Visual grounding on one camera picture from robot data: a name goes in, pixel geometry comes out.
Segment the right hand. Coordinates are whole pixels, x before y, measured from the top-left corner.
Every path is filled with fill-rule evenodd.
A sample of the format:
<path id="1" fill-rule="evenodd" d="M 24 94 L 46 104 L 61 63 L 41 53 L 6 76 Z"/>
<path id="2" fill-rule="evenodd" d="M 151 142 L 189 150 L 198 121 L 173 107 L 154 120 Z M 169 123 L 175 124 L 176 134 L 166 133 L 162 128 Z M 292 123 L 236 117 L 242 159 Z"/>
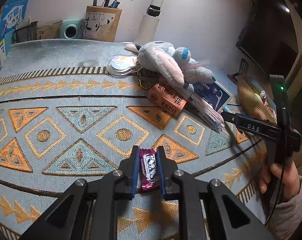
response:
<path id="1" fill-rule="evenodd" d="M 283 176 L 281 176 L 281 165 L 276 163 L 273 163 L 270 167 L 264 165 L 259 178 L 259 188 L 261 193 L 265 193 L 267 191 L 267 186 L 271 181 L 272 174 L 279 179 L 282 177 L 282 183 L 284 185 L 282 199 L 284 202 L 289 201 L 299 193 L 300 179 L 294 161 L 291 161 L 289 166 L 284 167 Z"/>

